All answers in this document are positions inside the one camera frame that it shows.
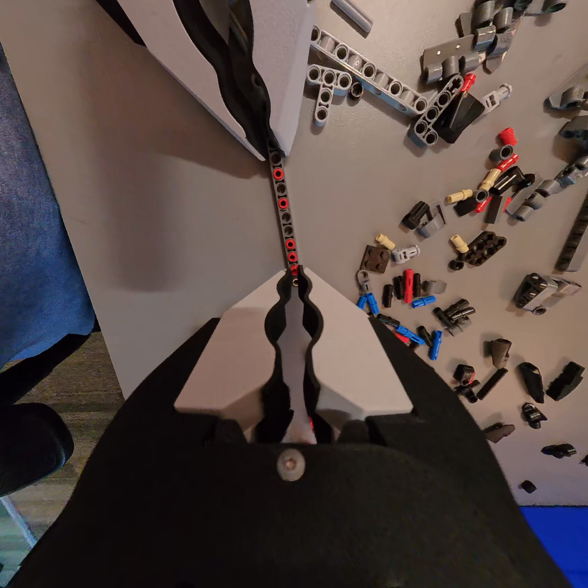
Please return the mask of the grey Technic beam assembly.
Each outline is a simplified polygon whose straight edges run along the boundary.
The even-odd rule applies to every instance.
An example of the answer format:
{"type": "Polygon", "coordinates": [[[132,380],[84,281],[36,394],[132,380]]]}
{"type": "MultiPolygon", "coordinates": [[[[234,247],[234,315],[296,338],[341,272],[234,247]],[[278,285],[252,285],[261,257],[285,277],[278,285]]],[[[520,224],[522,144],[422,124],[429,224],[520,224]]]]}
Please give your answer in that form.
{"type": "Polygon", "coordinates": [[[286,268],[290,272],[292,286],[297,288],[299,285],[299,255],[285,175],[285,158],[277,143],[271,139],[268,140],[268,162],[286,268]]]}

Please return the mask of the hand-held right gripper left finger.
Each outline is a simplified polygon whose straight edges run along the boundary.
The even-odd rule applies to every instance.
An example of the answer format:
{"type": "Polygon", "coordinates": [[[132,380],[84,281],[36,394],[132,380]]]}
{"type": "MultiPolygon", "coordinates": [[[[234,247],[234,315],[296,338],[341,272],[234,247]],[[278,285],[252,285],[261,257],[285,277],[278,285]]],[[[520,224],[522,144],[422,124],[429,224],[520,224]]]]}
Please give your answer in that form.
{"type": "Polygon", "coordinates": [[[175,401],[178,412],[234,420],[244,432],[289,415],[278,341],[291,293],[291,272],[281,270],[221,316],[175,401]]]}

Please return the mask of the pile of loose lego pieces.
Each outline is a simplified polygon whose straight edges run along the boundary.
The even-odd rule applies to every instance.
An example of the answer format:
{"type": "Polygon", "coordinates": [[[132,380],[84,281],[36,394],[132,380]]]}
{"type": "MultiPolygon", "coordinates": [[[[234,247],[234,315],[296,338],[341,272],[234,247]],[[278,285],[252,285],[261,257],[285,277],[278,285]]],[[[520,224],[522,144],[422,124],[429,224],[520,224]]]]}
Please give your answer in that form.
{"type": "Polygon", "coordinates": [[[567,71],[563,59],[587,48],[587,1],[557,25],[554,42],[544,32],[527,42],[525,55],[508,66],[505,84],[483,98],[472,93],[476,69],[490,74],[504,60],[526,16],[540,25],[567,1],[474,1],[458,20],[462,34],[449,48],[427,48],[422,79],[434,89],[424,96],[381,71],[321,26],[312,31],[305,92],[316,98],[314,123],[327,122],[334,106],[357,107],[413,99],[407,142],[429,155],[408,164],[396,152],[368,148],[371,130],[357,115],[342,123],[341,146],[313,162],[327,179],[342,171],[354,180],[349,198],[325,196],[325,214],[313,205],[304,261],[322,277],[334,277],[355,238],[355,225],[389,229],[399,222],[399,243],[372,239],[354,281],[358,306],[375,316],[402,299],[401,323],[380,322],[412,347],[422,344],[429,362],[452,360],[456,393],[486,402],[488,416],[525,423],[498,457],[516,496],[525,505],[587,504],[587,474],[571,463],[587,453],[587,283],[537,272],[542,254],[559,230],[550,218],[541,226],[515,229],[587,176],[587,147],[552,178],[543,178],[531,156],[546,155],[550,128],[543,109],[575,110],[584,103],[587,78],[569,82],[555,99],[543,91],[567,71]]]}

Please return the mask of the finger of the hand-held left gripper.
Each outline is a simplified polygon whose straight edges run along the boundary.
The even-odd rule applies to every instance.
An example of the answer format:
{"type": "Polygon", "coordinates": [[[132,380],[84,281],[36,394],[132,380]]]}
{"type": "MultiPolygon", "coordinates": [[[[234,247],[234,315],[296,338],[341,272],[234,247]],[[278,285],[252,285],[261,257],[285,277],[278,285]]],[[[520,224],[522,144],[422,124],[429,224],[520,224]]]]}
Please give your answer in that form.
{"type": "Polygon", "coordinates": [[[249,1],[119,1],[149,52],[255,157],[272,140],[249,1]]]}
{"type": "Polygon", "coordinates": [[[290,154],[298,128],[313,1],[207,1],[207,17],[229,40],[231,14],[252,41],[252,62],[269,94],[269,126],[290,154]]]}

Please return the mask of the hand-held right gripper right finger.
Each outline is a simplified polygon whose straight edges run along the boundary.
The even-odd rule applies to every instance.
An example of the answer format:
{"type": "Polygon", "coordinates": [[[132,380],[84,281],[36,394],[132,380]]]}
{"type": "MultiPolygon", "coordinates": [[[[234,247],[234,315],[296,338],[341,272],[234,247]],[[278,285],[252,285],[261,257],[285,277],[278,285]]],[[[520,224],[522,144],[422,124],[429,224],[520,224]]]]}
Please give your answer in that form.
{"type": "Polygon", "coordinates": [[[303,393],[314,432],[351,420],[409,414],[413,404],[368,315],[310,269],[298,271],[305,353],[303,393]]]}

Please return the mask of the blue plastic bin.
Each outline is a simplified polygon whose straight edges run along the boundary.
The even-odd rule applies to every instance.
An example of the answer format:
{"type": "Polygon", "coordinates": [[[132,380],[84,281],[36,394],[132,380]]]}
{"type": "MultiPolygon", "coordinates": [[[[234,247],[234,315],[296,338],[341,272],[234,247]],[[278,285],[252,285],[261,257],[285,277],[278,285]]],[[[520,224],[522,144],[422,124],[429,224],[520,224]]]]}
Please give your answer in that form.
{"type": "Polygon", "coordinates": [[[587,587],[587,506],[523,506],[532,530],[573,587],[587,587]]]}

